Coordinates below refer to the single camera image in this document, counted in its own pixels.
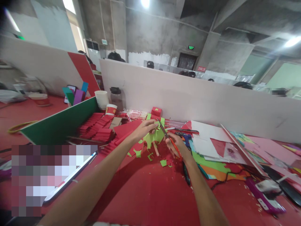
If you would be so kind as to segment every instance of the hand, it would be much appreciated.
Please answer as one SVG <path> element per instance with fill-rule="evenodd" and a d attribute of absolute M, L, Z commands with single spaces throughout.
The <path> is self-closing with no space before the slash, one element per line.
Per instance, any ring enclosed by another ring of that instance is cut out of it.
<path fill-rule="evenodd" d="M 190 151 L 188 150 L 188 148 L 186 147 L 186 145 L 184 144 L 183 140 L 181 137 L 173 134 L 173 133 L 168 133 L 168 136 L 174 140 L 175 142 L 175 145 L 177 146 L 177 148 L 179 149 L 182 157 L 183 157 L 183 160 L 187 160 L 188 158 L 192 158 L 192 155 L 190 153 Z M 170 150 L 170 152 L 172 153 L 173 157 L 175 157 L 175 155 L 179 158 L 179 154 L 178 152 L 176 151 L 175 147 L 172 145 L 170 139 L 166 139 L 164 137 L 164 140 L 165 140 L 165 143 L 167 144 L 167 147 L 168 149 Z"/>
<path fill-rule="evenodd" d="M 129 137 L 133 140 L 133 142 L 137 143 L 141 140 L 146 134 L 155 133 L 155 129 L 157 128 L 158 124 L 155 124 L 156 120 L 144 120 L 138 127 L 135 129 Z"/>

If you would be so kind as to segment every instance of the plastic bag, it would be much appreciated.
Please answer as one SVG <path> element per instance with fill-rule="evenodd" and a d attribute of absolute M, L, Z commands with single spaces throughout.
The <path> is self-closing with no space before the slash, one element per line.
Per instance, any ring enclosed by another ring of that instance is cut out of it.
<path fill-rule="evenodd" d="M 21 93 L 12 90 L 0 90 L 0 102 L 5 104 L 27 100 Z"/>

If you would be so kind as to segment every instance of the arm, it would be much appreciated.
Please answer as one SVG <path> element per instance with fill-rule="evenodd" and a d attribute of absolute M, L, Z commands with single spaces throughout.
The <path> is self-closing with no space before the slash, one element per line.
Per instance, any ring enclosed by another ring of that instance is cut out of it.
<path fill-rule="evenodd" d="M 197 163 L 195 162 L 182 139 L 172 133 L 169 133 L 168 135 L 175 140 L 175 144 L 178 147 L 183 157 L 183 161 L 187 167 L 195 195 L 195 200 L 197 202 L 198 215 L 200 217 L 201 225 L 229 226 L 230 224 L 225 214 L 223 213 L 222 208 L 217 202 L 206 180 L 203 178 L 203 175 L 200 172 Z M 173 154 L 178 155 L 169 139 L 166 139 L 166 143 L 169 150 Z"/>
<path fill-rule="evenodd" d="M 143 121 L 89 175 L 82 178 L 68 193 L 59 199 L 38 225 L 82 225 L 131 147 L 148 132 L 154 132 L 153 129 L 158 126 L 154 122 L 155 120 Z"/>

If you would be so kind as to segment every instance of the white partition board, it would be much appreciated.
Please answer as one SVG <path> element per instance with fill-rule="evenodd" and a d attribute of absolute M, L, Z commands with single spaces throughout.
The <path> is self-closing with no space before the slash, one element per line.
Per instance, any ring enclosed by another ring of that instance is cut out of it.
<path fill-rule="evenodd" d="M 119 87 L 126 108 L 153 106 L 172 120 L 222 123 L 228 130 L 300 142 L 301 101 L 127 63 L 100 60 L 105 90 Z"/>
<path fill-rule="evenodd" d="M 82 87 L 82 79 L 68 52 L 17 38 L 1 36 L 0 58 L 35 76 L 49 93 L 65 96 L 62 87 Z"/>

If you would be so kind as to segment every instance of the green partition board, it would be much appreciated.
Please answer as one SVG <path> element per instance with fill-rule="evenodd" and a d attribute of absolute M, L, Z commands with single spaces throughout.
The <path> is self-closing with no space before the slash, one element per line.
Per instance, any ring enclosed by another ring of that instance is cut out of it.
<path fill-rule="evenodd" d="M 67 136 L 75 135 L 76 129 L 98 110 L 96 98 L 93 97 L 24 127 L 21 132 L 33 144 L 63 144 Z"/>

